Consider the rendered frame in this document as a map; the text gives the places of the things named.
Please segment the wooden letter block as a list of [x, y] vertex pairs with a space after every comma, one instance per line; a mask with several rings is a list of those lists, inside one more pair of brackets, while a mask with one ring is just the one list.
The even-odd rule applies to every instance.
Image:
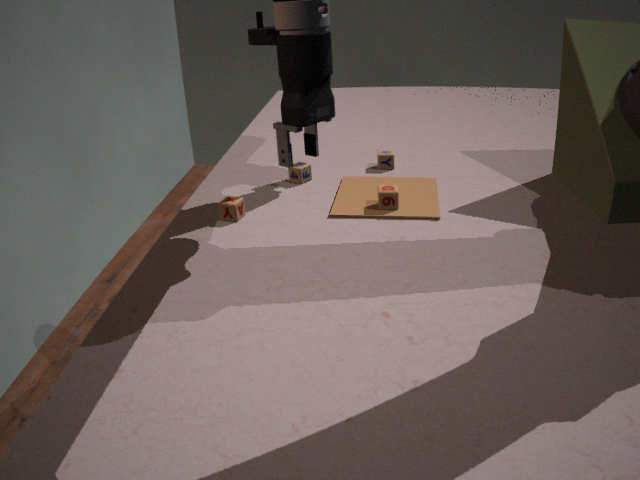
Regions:
[[289, 181], [297, 184], [303, 184], [312, 180], [311, 164], [297, 162], [293, 167], [288, 168]]
[[222, 221], [238, 222], [246, 214], [243, 197], [227, 196], [218, 204]]
[[394, 170], [393, 150], [378, 150], [378, 170]]
[[378, 208], [379, 210], [398, 210], [397, 185], [378, 186]]

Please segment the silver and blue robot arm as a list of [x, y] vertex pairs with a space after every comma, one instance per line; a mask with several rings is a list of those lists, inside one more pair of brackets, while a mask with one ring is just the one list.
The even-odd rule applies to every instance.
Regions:
[[622, 78], [618, 98], [626, 122], [640, 138], [640, 60]]

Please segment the tan flat mat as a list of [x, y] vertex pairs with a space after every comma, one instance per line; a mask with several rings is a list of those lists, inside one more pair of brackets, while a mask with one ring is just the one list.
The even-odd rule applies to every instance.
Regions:
[[[378, 185], [398, 186], [398, 210], [379, 210]], [[329, 217], [440, 220], [437, 179], [343, 176]]]

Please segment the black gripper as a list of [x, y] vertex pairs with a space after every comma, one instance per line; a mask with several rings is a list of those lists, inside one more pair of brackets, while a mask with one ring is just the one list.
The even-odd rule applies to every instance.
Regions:
[[326, 31], [329, 0], [277, 2], [273, 8], [275, 26], [263, 27], [262, 12], [256, 12], [257, 28], [248, 29], [248, 40], [251, 45], [277, 45], [282, 122], [273, 123], [273, 129], [279, 166], [290, 168], [289, 132], [298, 133], [304, 127], [305, 155], [316, 157], [317, 123], [335, 117], [331, 32]]

